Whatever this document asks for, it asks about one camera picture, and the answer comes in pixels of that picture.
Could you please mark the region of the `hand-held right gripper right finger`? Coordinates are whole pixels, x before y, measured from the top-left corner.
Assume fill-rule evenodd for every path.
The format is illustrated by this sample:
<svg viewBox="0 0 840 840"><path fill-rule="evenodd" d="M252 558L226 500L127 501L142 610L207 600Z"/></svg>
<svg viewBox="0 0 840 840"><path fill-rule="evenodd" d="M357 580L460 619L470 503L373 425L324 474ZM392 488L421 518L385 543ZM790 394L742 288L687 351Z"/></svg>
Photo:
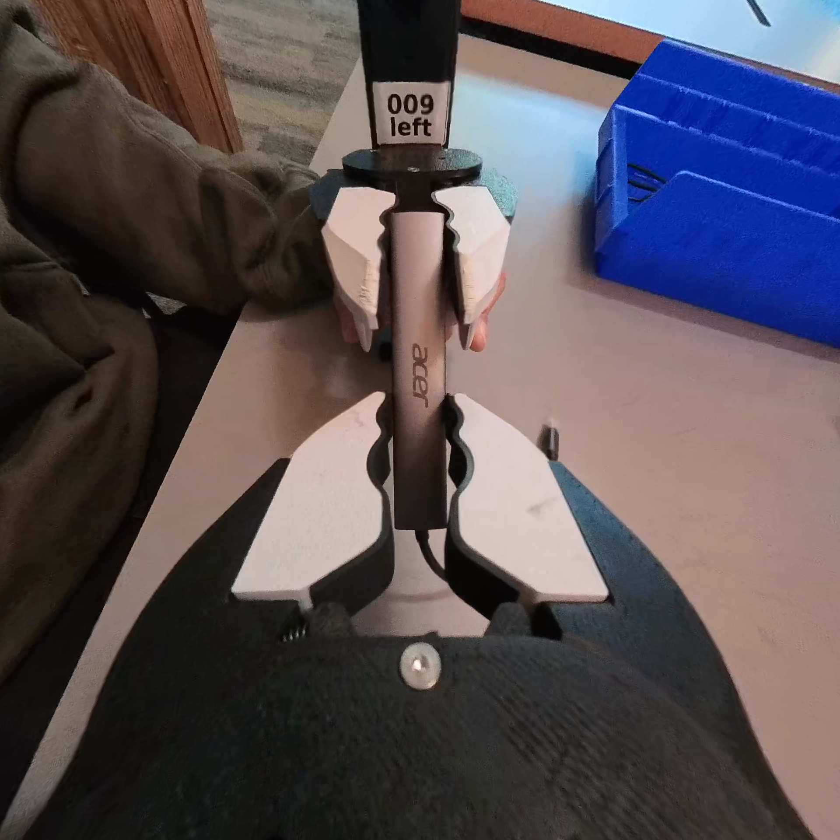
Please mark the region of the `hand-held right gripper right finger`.
<svg viewBox="0 0 840 840"><path fill-rule="evenodd" d="M503 603L604 603L609 590L551 463L465 394L447 401L447 582L481 615Z"/></svg>

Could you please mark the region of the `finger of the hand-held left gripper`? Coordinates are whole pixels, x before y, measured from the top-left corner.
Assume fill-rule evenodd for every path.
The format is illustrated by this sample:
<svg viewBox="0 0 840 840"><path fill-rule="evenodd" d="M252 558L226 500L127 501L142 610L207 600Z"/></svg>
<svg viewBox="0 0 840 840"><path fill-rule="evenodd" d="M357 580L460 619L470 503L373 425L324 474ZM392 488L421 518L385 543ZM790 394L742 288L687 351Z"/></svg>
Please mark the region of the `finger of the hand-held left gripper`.
<svg viewBox="0 0 840 840"><path fill-rule="evenodd" d="M433 191L452 243L455 314L462 347L470 350L481 320L499 296L511 231L505 186L447 186Z"/></svg>
<svg viewBox="0 0 840 840"><path fill-rule="evenodd" d="M349 310L359 343L369 352L379 328L385 217L396 196L373 187L342 187L322 238L339 298Z"/></svg>

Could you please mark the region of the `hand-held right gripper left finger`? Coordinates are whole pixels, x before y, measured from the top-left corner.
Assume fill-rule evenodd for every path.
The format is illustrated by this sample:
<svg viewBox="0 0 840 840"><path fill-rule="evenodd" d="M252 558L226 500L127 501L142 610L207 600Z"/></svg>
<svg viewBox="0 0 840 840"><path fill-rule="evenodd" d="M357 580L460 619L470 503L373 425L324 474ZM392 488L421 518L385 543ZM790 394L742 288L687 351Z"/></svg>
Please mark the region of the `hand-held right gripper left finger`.
<svg viewBox="0 0 840 840"><path fill-rule="evenodd" d="M232 585L240 601L365 608L394 575L391 399L373 392L288 460Z"/></svg>

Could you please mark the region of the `grey usb hub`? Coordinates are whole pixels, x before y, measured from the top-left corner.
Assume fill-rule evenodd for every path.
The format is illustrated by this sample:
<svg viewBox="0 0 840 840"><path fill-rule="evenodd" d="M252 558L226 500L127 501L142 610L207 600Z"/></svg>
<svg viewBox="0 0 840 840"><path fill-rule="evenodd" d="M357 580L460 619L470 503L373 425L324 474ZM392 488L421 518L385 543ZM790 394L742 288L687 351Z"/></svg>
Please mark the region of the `grey usb hub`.
<svg viewBox="0 0 840 840"><path fill-rule="evenodd" d="M394 524L406 531L447 523L444 227L434 212L391 221Z"/></svg>

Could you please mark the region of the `person's left forearm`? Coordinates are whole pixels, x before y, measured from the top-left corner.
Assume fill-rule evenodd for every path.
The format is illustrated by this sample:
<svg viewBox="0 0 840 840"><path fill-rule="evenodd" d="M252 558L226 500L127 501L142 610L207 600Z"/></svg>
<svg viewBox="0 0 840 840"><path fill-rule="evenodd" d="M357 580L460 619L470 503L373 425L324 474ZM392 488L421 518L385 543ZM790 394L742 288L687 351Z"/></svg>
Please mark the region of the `person's left forearm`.
<svg viewBox="0 0 840 840"><path fill-rule="evenodd" d="M14 204L51 256L216 314L331 297L309 171L197 143L94 66L13 58L2 88Z"/></svg>

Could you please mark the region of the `person's left hand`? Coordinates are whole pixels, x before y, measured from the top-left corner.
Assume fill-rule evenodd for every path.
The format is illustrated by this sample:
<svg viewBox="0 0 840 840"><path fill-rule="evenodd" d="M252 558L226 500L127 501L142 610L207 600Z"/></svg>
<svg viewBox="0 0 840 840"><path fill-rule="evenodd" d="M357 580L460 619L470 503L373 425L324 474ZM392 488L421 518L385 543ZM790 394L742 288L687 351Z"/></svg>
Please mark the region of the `person's left hand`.
<svg viewBox="0 0 840 840"><path fill-rule="evenodd" d="M490 312L497 304L499 298L503 294L507 283L507 273L502 271L498 277L495 293L492 299L488 302L486 308L481 313L479 318L475 321L475 330L472 334L472 340L469 344L469 349L473 352L483 351L488 342L489 334L489 318ZM332 303L339 318L340 332L343 340L346 343L360 343L360 336L355 327L353 315L345 306L340 294L334 290L332 294Z"/></svg>

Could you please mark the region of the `blue plastic bin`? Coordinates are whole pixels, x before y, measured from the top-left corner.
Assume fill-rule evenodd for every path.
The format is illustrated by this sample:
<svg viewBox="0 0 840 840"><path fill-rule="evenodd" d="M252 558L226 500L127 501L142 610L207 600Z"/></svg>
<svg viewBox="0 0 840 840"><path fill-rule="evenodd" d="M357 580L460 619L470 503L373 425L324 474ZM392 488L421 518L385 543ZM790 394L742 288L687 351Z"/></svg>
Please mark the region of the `blue plastic bin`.
<svg viewBox="0 0 840 840"><path fill-rule="evenodd" d="M839 345L839 98L673 40L598 132L599 277Z"/></svg>

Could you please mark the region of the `person's olive hoodie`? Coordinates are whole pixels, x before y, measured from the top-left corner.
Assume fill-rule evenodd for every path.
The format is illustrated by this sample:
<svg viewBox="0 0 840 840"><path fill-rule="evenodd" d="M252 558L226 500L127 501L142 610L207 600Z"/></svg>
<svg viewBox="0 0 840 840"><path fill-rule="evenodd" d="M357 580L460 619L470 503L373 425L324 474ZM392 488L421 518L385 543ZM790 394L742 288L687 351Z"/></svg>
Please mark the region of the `person's olive hoodie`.
<svg viewBox="0 0 840 840"><path fill-rule="evenodd" d="M25 2L2 2L2 82L13 58L37 56L124 88L53 49ZM89 278L26 234L12 187L19 113L2 88L2 681L119 531L159 393L150 292Z"/></svg>

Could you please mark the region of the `wooden post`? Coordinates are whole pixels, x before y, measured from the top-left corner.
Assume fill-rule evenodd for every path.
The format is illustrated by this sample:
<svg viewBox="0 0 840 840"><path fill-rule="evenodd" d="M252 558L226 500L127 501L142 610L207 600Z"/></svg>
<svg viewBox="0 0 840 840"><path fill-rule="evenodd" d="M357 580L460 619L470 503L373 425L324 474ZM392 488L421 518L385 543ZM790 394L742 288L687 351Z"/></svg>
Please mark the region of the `wooden post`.
<svg viewBox="0 0 840 840"><path fill-rule="evenodd" d="M203 1L37 1L63 50L226 153L243 150Z"/></svg>

